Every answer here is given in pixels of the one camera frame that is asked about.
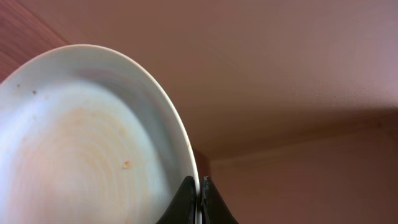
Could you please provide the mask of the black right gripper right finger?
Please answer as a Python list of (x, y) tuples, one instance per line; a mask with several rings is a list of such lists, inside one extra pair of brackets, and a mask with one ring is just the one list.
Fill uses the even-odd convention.
[(238, 224), (210, 176), (203, 178), (201, 212), (202, 224)]

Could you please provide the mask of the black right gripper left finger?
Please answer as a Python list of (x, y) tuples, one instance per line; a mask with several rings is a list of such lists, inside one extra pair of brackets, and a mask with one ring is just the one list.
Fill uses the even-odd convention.
[(192, 176), (186, 176), (171, 203), (156, 224), (194, 224), (197, 193)]

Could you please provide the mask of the white plate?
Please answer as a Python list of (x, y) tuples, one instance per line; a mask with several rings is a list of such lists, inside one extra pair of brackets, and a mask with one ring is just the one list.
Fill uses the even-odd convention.
[(2, 223), (155, 223), (187, 176), (177, 110), (124, 54), (59, 47), (1, 83)]

